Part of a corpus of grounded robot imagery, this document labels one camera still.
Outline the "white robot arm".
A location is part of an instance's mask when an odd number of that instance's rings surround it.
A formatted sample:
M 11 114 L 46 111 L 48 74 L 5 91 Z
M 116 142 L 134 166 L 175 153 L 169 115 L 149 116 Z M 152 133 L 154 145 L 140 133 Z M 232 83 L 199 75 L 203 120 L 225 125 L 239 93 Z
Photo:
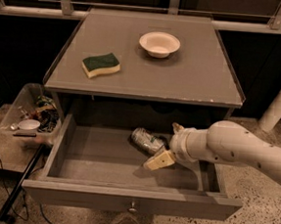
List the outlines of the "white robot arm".
M 176 162 L 193 168 L 200 160 L 216 164 L 246 164 L 281 186 L 281 148 L 252 134 L 230 120 L 217 121 L 208 129 L 185 128 L 173 123 L 169 149 L 156 152 L 144 163 L 153 171 Z

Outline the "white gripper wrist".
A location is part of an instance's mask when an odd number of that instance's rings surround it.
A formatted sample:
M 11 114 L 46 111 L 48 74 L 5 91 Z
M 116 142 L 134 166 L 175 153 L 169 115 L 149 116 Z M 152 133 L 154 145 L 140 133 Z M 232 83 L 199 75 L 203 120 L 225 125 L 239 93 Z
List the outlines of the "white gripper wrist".
M 143 166 L 150 171 L 165 168 L 175 164 L 175 160 L 183 162 L 195 162 L 203 159 L 207 148 L 207 130 L 196 128 L 184 128 L 179 123 L 171 124 L 174 135 L 170 140 L 170 150 L 157 152 L 147 159 Z

